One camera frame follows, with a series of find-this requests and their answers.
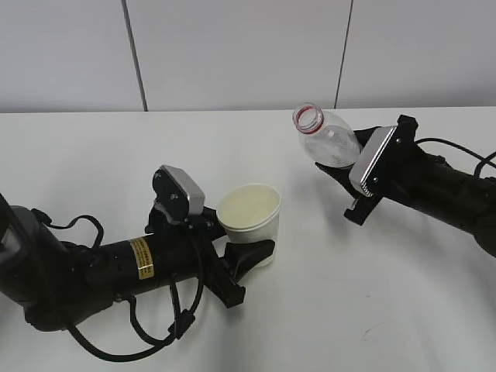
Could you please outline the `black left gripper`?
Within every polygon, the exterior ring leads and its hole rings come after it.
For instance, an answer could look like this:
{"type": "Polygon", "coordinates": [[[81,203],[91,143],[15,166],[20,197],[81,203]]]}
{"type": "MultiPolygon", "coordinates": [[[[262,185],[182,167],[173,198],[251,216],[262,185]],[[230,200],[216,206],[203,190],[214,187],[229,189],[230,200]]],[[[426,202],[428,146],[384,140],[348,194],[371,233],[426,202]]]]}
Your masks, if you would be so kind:
{"type": "Polygon", "coordinates": [[[217,211],[204,207],[202,214],[173,224],[152,207],[147,243],[153,257],[158,288],[197,278],[227,308],[241,305],[246,289],[236,283],[274,253],[275,242],[227,243],[224,256],[217,255],[213,242],[226,235],[217,211]]]}

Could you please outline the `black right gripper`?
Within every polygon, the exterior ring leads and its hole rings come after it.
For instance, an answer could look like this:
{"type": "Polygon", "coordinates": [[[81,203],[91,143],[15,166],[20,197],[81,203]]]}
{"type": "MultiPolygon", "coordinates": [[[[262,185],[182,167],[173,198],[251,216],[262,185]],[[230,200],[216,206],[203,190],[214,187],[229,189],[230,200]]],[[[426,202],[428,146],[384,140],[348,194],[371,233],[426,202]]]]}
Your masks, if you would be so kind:
{"type": "Polygon", "coordinates": [[[401,167],[406,164],[408,156],[414,151],[414,139],[418,127],[415,118],[400,115],[393,126],[376,126],[355,132],[363,150],[379,150],[387,147],[371,176],[370,189],[374,193],[371,197],[362,195],[352,186],[349,168],[329,167],[315,162],[315,166],[320,171],[330,176],[349,194],[356,194],[352,206],[344,212],[346,219],[359,226],[363,225],[382,198],[389,193],[396,193],[394,179],[398,176],[401,167]]]}

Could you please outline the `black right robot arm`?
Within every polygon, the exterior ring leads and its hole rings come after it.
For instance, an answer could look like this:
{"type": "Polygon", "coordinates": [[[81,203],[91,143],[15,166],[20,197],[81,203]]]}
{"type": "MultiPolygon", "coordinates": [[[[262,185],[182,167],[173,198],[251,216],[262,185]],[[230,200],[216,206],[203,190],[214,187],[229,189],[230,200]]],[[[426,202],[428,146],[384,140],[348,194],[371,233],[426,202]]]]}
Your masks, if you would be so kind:
{"type": "Polygon", "coordinates": [[[349,169],[317,164],[354,199],[344,212],[361,226],[386,198],[471,234],[495,255],[495,179],[451,167],[444,157],[426,153],[415,139],[415,118],[400,115],[394,126],[357,130],[362,145],[349,169]]]}

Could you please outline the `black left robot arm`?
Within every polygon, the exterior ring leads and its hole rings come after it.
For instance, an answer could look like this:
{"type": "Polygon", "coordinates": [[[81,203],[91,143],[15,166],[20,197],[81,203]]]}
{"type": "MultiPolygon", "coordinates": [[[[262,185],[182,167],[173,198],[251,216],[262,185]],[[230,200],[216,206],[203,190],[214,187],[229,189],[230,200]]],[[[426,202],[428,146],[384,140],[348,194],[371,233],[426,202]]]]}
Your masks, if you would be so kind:
{"type": "Polygon", "coordinates": [[[181,222],[153,208],[143,236],[115,243],[103,243],[102,229],[92,246],[58,240],[54,230],[40,210],[1,203],[1,291],[43,332],[190,278],[227,308],[240,305],[246,293],[240,279],[275,248],[261,238],[228,243],[218,255],[214,242],[226,232],[210,208],[181,222]]]}

